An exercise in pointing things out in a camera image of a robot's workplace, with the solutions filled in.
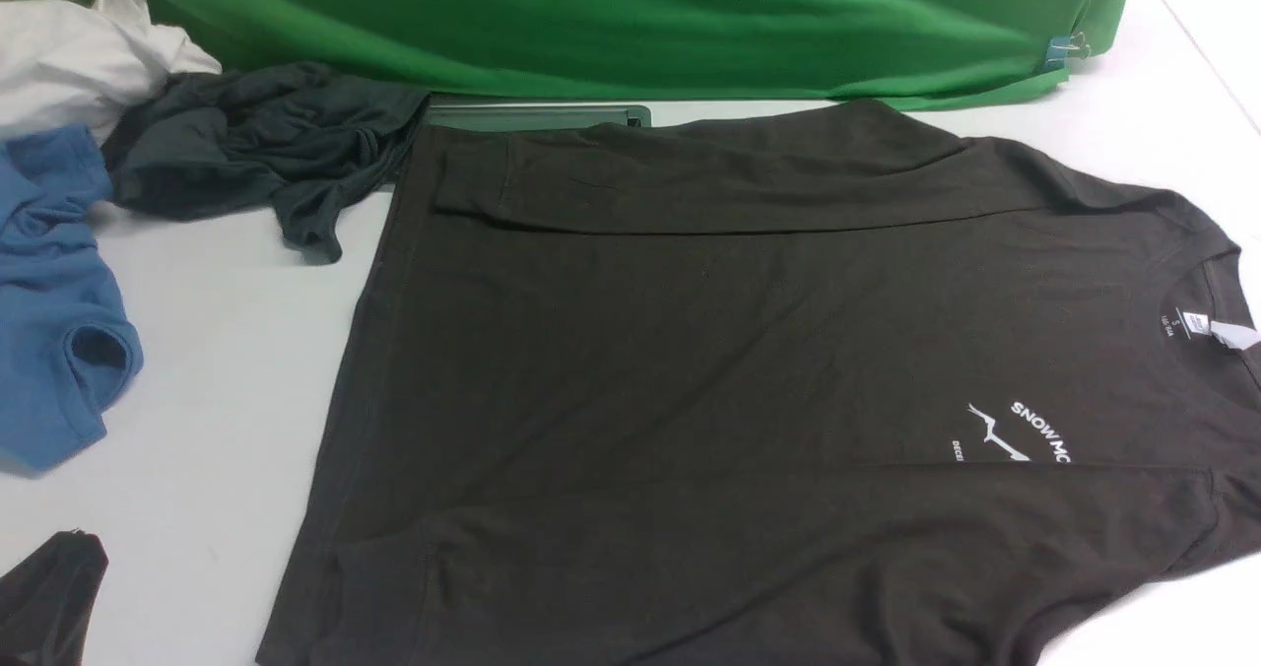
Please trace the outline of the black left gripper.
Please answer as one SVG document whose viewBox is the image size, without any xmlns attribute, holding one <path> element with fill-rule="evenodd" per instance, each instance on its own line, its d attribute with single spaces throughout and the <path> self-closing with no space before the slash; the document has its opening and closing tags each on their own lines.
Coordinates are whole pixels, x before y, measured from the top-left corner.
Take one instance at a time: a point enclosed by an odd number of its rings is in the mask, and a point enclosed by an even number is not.
<svg viewBox="0 0 1261 666">
<path fill-rule="evenodd" d="M 81 665 L 108 558 L 100 536 L 61 531 L 1 580 L 1 663 Z"/>
</svg>

